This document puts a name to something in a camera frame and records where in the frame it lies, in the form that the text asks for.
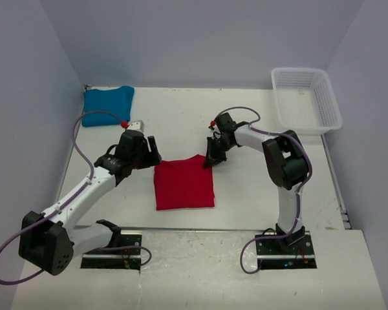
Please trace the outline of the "red t shirt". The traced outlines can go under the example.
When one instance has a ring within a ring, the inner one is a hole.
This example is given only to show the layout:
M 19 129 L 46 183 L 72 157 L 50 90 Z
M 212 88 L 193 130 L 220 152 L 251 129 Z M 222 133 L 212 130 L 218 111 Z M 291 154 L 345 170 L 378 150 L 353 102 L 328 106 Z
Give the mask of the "red t shirt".
M 215 206 L 213 173 L 204 168 L 205 157 L 162 161 L 154 168 L 156 209 L 203 209 Z

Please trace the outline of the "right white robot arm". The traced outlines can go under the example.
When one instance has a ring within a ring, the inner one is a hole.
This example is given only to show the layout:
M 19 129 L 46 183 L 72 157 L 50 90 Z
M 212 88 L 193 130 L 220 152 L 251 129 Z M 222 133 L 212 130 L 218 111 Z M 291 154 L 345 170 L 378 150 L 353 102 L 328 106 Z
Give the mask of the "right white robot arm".
M 301 192 L 312 176 L 312 164 L 293 130 L 268 132 L 252 122 L 232 120 L 228 112 L 220 113 L 211 121 L 213 136 L 207 138 L 205 169 L 227 160 L 226 153 L 234 147 L 248 147 L 263 153 L 271 181 L 279 194 L 279 217 L 275 225 L 277 249 L 291 253 L 304 237 L 301 219 Z

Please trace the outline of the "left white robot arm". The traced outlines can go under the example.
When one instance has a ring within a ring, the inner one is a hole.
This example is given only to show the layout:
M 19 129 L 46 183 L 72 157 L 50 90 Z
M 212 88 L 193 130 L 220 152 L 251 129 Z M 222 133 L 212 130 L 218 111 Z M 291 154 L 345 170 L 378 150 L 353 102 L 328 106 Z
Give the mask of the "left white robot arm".
M 138 130 L 125 130 L 94 163 L 94 168 L 68 195 L 42 213 L 29 212 L 22 220 L 18 254 L 51 275 L 59 275 L 77 255 L 89 251 L 113 254 L 125 248 L 119 226 L 98 220 L 84 229 L 78 221 L 103 196 L 135 169 L 159 165 L 155 138 Z

